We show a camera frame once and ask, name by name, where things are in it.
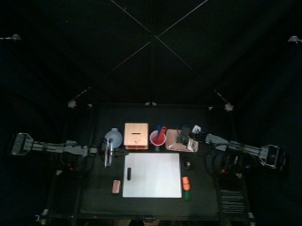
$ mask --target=eraser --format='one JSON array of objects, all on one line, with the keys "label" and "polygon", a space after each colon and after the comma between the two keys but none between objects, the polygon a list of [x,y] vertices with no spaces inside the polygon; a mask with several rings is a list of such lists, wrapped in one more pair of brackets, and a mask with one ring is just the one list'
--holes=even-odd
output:
[{"label": "eraser", "polygon": [[185,191],[190,190],[189,177],[183,177],[183,188],[185,188]]},{"label": "eraser", "polygon": [[119,194],[120,180],[114,180],[112,194]]}]

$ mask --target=white board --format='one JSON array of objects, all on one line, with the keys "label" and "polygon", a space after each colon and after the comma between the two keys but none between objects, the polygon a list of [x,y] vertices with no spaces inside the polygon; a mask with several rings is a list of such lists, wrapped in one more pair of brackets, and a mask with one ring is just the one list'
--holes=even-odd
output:
[{"label": "white board", "polygon": [[182,197],[179,153],[130,153],[126,156],[123,197]]}]

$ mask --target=cardboard box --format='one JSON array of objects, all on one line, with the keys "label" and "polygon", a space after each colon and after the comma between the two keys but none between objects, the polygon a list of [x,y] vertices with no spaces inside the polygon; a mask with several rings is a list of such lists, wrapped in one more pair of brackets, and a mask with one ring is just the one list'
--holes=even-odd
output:
[{"label": "cardboard box", "polygon": [[149,125],[126,123],[124,146],[128,150],[147,150]]}]

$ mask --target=black enclosure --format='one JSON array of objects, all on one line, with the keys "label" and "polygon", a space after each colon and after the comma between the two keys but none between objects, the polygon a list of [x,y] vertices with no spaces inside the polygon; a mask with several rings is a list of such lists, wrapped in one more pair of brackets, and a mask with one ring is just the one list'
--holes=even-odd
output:
[{"label": "black enclosure", "polygon": [[[302,42],[287,40],[302,38],[301,9],[298,0],[3,0],[0,224],[34,225],[54,175],[43,156],[7,155],[12,134],[62,142],[90,104],[230,103],[237,140],[290,156],[287,173],[246,174],[258,225],[300,225]],[[86,119],[74,123],[86,140]]]}]

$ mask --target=orange marker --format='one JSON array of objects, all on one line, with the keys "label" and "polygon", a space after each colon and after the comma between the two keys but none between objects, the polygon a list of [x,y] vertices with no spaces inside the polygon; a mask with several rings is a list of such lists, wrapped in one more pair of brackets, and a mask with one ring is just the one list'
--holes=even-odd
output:
[{"label": "orange marker", "polygon": [[189,177],[183,177],[183,188],[185,188],[185,191],[190,190]]}]

